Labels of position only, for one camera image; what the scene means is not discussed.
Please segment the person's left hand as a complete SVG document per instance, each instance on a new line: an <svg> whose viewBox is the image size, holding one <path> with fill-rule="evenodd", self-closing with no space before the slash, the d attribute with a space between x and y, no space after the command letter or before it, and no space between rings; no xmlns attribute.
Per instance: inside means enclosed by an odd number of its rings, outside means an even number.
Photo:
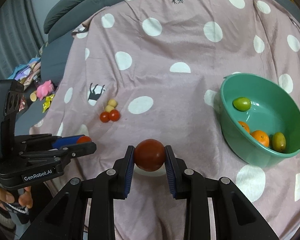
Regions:
<svg viewBox="0 0 300 240"><path fill-rule="evenodd" d="M0 187L0 207L2 207L3 209L3 203L14 203L15 199L14 196L6 191L5 189L3 189L2 187ZM28 209L31 209L33 206L33 199L31 196L31 187L25 187L24 188L24 193L22 195L19 196L18 198L18 202L21 206L26 206Z"/></svg>

